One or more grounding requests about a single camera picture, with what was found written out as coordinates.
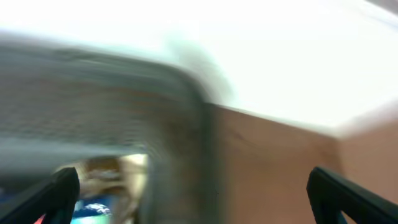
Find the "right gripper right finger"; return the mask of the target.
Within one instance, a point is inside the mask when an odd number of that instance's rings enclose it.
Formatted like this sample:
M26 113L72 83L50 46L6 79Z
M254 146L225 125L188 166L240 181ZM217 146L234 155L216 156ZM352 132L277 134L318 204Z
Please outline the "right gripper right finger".
M317 224L346 223L344 214L355 223L397 224L397 204L331 170L314 167L307 194Z

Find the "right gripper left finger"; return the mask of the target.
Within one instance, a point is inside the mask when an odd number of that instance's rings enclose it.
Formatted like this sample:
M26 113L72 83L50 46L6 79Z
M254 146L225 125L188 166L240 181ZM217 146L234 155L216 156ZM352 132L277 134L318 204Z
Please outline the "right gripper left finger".
M71 223L80 195L74 167L67 167L1 202L1 224Z

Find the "tissue multipack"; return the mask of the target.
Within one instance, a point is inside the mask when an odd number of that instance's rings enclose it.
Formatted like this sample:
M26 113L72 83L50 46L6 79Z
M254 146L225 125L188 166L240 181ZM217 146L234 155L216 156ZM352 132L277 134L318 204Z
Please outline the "tissue multipack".
M71 224L110 224L117 199L111 195L80 199L75 204Z

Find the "white brown snack bag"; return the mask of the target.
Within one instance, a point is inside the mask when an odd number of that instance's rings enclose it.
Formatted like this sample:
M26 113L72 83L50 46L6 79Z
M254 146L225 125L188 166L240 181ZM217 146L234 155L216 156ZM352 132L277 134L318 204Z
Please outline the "white brown snack bag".
M56 168L74 168L80 182L79 209L90 206L111 223L140 223L140 203L147 185L148 156L97 157Z

